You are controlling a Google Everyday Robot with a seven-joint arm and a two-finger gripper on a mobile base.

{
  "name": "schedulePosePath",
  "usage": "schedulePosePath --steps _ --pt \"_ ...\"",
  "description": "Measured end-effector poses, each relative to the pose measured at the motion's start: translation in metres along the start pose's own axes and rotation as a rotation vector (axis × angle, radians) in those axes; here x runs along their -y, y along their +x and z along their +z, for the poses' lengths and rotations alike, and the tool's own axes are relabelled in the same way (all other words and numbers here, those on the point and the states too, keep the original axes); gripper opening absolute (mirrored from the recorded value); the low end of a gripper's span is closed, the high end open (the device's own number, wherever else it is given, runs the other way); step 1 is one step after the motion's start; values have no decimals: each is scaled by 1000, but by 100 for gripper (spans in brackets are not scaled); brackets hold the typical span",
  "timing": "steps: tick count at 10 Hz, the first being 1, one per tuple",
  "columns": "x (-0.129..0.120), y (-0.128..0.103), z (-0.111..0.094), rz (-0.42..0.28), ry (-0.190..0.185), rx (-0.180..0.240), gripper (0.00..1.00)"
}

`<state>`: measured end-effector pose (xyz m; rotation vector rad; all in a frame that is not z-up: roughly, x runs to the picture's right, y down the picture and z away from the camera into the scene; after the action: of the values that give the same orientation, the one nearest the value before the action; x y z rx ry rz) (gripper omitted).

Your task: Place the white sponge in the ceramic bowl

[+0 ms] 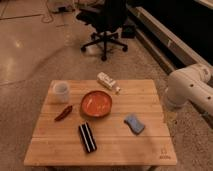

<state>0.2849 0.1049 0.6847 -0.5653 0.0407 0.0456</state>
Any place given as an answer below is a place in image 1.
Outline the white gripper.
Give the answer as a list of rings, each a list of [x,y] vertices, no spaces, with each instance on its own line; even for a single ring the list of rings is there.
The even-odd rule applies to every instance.
[[[179,101],[176,97],[176,93],[170,88],[165,90],[163,100],[166,108],[170,111],[178,110],[183,107],[183,103]]]

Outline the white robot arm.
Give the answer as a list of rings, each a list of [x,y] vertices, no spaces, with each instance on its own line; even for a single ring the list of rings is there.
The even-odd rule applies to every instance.
[[[210,79],[211,71],[202,63],[171,72],[163,95],[164,104],[174,110],[191,101],[213,115],[213,87],[208,85]]]

